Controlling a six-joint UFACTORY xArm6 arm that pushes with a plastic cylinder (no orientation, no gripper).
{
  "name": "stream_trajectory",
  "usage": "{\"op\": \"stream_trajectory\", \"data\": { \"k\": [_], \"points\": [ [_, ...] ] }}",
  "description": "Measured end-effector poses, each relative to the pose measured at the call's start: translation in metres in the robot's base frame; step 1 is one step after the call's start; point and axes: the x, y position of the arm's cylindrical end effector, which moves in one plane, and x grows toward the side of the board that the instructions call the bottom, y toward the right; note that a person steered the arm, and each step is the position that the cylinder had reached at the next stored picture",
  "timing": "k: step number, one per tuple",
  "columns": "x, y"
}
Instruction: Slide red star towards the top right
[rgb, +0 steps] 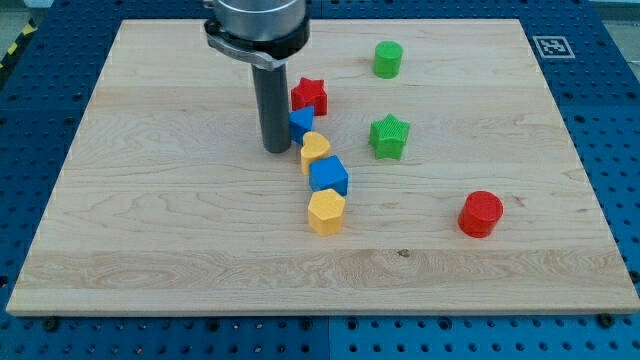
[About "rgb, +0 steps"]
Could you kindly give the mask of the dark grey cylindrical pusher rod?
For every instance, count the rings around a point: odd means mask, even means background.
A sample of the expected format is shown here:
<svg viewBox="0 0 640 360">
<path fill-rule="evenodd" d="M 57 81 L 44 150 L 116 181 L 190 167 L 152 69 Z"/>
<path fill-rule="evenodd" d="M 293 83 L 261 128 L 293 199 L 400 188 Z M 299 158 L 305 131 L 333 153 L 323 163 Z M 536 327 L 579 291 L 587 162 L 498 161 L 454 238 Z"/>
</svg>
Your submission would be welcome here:
<svg viewBox="0 0 640 360">
<path fill-rule="evenodd" d="M 251 69 L 263 146 L 270 153 L 283 153 L 291 144 L 286 66 Z"/>
</svg>

